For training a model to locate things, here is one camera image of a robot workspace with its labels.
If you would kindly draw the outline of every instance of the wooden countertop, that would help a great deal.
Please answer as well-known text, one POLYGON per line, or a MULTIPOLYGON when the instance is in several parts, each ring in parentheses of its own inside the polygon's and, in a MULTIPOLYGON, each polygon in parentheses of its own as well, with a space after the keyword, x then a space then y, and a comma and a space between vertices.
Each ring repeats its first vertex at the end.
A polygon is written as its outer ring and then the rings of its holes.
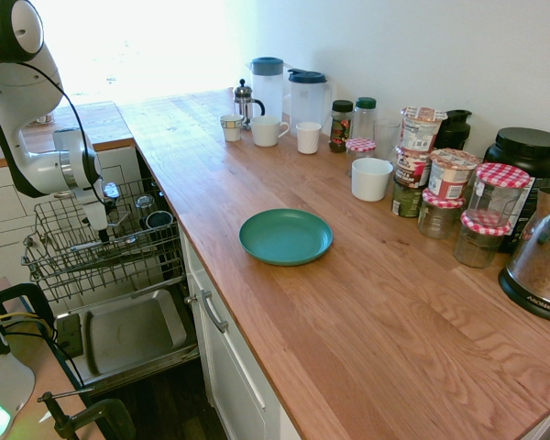
MULTIPOLYGON (((77 105, 76 110, 82 120, 83 129, 88 134, 96 151, 117 149, 134 145, 132 134, 124 119, 112 102, 77 105)), ((27 126, 23 136, 29 151, 40 153, 53 151, 52 134, 63 128, 77 127, 77 120, 69 106, 58 107, 53 112, 52 124, 27 126)), ((6 160, 0 149, 0 168, 6 166, 6 160)))
MULTIPOLYGON (((0 280, 0 290, 8 287, 6 279, 0 280)), ((8 312, 25 312, 26 309, 20 300, 12 300, 5 304, 8 312)), ((38 334, 37 327, 33 324, 21 324, 16 327, 17 332, 38 334)), ((55 422, 50 417, 43 423, 39 420, 47 412, 45 403, 38 403, 37 398, 46 391, 53 394, 73 391, 74 387, 69 381, 59 361, 53 356, 49 346, 37 337, 12 335, 7 337, 12 354, 23 364, 29 367, 35 375, 35 388, 25 407, 16 416, 6 440, 61 440, 53 428, 55 422)), ((63 411, 68 415, 74 415, 85 409, 85 405, 79 396, 70 396, 58 400, 63 411)), ((95 423, 90 423, 78 431, 81 440, 105 440, 95 423)))
POLYGON ((229 91, 119 106, 137 146, 305 440, 521 438, 550 413, 550 322, 510 301, 456 237, 352 196, 345 157, 295 138, 225 143, 229 91), (299 267, 247 254, 252 215, 296 208, 334 230, 299 267))

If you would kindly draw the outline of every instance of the teal plate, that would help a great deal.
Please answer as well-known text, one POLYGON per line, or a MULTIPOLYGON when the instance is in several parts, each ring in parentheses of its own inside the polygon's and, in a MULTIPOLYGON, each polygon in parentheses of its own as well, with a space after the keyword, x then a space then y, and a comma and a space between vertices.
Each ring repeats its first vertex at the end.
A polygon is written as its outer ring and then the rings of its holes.
POLYGON ((334 234, 320 217, 297 209, 271 209, 250 217, 238 234, 254 258, 276 266, 298 266, 326 252, 334 234))

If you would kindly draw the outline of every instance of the dishwasher rack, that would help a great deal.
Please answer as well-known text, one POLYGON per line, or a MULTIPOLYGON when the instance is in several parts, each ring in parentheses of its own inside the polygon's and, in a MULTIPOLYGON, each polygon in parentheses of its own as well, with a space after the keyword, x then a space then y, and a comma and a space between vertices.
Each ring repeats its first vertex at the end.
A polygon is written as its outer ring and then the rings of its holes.
POLYGON ((35 225, 21 263, 48 301, 115 285, 138 292, 184 279, 177 224, 148 228, 147 216, 159 208, 136 207, 144 195, 153 197, 153 205, 166 205, 154 180, 108 184, 104 193, 107 242, 92 230, 75 198, 35 206, 35 225))

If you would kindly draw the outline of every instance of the window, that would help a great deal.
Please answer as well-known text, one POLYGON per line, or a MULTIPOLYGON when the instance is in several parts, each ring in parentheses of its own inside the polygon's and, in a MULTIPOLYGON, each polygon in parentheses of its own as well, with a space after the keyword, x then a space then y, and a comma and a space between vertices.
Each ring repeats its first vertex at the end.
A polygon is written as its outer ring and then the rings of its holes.
POLYGON ((31 0, 75 104, 236 85, 225 0, 31 0))

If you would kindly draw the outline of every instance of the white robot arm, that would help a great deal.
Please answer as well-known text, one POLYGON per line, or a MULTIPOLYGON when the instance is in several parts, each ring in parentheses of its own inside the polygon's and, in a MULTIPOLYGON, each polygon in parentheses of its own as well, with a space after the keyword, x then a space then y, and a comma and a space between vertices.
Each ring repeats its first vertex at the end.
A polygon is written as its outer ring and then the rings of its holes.
POLYGON ((82 129, 53 134, 56 151, 31 153, 21 129, 62 98, 61 78, 27 0, 0 0, 0 146, 16 188, 29 197, 72 191, 92 228, 103 231, 100 163, 82 129))

